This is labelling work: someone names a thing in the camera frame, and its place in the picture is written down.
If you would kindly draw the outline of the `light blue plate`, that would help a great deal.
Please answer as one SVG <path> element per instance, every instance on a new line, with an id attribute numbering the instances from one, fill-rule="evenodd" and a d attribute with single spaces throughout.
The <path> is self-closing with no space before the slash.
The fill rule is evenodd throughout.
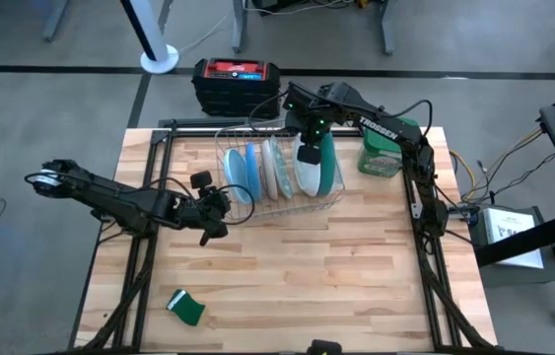
<path id="1" fill-rule="evenodd" d="M 251 197 L 248 193 L 248 178 L 246 175 L 246 164 L 242 154 L 236 149 L 229 149 L 224 155 L 224 173 L 230 187 L 230 193 L 236 198 L 238 203 L 248 205 Z"/>

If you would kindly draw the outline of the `grey desk leg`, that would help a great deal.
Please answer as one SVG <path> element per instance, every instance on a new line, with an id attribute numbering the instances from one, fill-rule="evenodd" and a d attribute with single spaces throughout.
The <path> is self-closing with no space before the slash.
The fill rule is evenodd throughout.
<path id="1" fill-rule="evenodd" d="M 70 0 L 56 0 L 41 33 L 45 41 L 54 41 L 69 4 Z"/>
<path id="2" fill-rule="evenodd" d="M 246 21 L 247 21 L 247 0 L 233 1 L 233 32 L 232 32 L 232 50 L 235 54 L 243 51 L 244 41 L 246 37 Z"/>
<path id="3" fill-rule="evenodd" d="M 397 1 L 398 0 L 382 0 L 381 4 L 382 50 L 384 54 L 388 56 L 394 53 L 392 13 L 396 7 Z"/>

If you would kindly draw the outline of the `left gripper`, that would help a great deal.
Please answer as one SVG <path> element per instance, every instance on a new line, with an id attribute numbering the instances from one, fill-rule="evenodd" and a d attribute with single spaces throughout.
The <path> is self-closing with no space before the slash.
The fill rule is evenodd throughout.
<path id="1" fill-rule="evenodd" d="M 181 229 L 204 231 L 199 245 L 205 247 L 214 233 L 228 232 L 224 218 L 230 210 L 231 201 L 226 192 L 218 189 L 203 189 L 198 199 L 180 194 L 175 213 Z"/>

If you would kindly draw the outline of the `plain white plate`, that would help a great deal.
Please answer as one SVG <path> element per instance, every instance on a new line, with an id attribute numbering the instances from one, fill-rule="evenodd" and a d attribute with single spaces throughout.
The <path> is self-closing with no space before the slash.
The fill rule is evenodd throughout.
<path id="1" fill-rule="evenodd" d="M 293 168 L 297 184 L 306 195 L 315 197 L 320 186 L 321 166 L 302 162 L 298 159 L 299 148 L 304 143 L 298 134 L 293 140 Z"/>

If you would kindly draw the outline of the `plain teal plate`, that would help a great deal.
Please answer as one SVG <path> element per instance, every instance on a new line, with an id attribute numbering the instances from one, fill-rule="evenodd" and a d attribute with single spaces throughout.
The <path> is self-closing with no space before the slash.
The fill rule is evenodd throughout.
<path id="1" fill-rule="evenodd" d="M 320 180 L 317 197 L 325 197 L 330 194 L 334 184 L 336 166 L 335 147 L 333 135 L 326 133 L 320 143 Z"/>

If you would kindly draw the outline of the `grey box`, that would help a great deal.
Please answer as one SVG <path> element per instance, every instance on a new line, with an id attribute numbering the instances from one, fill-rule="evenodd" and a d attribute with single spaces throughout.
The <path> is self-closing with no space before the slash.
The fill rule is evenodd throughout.
<path id="1" fill-rule="evenodd" d="M 479 246 L 488 244 L 488 234 L 485 228 L 483 213 L 485 209 L 486 208 L 482 208 L 481 211 L 476 214 L 476 223 L 472 225 L 469 230 L 472 241 Z M 544 223 L 542 214 L 536 206 L 515 209 L 513 211 L 504 211 L 529 214 L 532 216 L 535 225 Z M 553 255 L 551 247 L 543 247 L 540 249 L 539 253 L 542 257 L 543 268 L 506 265 L 501 263 L 493 263 L 479 267 L 483 286 L 487 289 L 522 284 L 555 282 L 555 256 Z"/>

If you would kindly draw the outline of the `green detergent tub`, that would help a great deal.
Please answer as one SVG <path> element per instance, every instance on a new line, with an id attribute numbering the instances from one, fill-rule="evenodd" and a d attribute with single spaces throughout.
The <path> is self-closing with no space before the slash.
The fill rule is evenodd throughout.
<path id="1" fill-rule="evenodd" d="M 393 178 L 402 169 L 403 155 L 419 147 L 421 130 L 412 120 L 362 116 L 358 124 L 363 133 L 358 169 L 363 174 Z"/>

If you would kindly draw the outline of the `white tower fan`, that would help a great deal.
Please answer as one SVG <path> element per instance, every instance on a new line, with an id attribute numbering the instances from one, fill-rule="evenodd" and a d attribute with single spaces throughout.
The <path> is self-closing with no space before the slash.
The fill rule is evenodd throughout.
<path id="1" fill-rule="evenodd" d="M 150 0 L 119 0 L 142 46 L 141 67 L 150 74 L 165 74 L 176 68 L 177 49 L 167 44 Z"/>

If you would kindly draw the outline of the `beige plate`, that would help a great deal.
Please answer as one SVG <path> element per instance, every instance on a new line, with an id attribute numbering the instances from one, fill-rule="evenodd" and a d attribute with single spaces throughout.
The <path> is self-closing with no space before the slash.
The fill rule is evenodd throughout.
<path id="1" fill-rule="evenodd" d="M 261 144 L 261 156 L 266 179 L 266 189 L 268 196 L 271 200 L 278 199 L 277 181 L 272 161 L 272 153 L 269 140 L 266 139 Z"/>

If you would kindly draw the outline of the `green sponge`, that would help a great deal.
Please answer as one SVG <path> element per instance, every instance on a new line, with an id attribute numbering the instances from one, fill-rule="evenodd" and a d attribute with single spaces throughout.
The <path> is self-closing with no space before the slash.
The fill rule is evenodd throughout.
<path id="1" fill-rule="evenodd" d="M 197 302 L 184 289 L 176 289 L 166 305 L 183 323 L 197 326 L 206 306 Z"/>

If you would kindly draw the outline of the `red black power station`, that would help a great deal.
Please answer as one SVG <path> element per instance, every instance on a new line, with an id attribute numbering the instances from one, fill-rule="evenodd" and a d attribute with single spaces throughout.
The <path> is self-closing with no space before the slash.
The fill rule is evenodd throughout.
<path id="1" fill-rule="evenodd" d="M 250 59 L 203 58 L 192 73 L 196 99 L 210 116 L 273 119 L 279 115 L 276 96 L 281 89 L 281 70 L 271 62 Z"/>

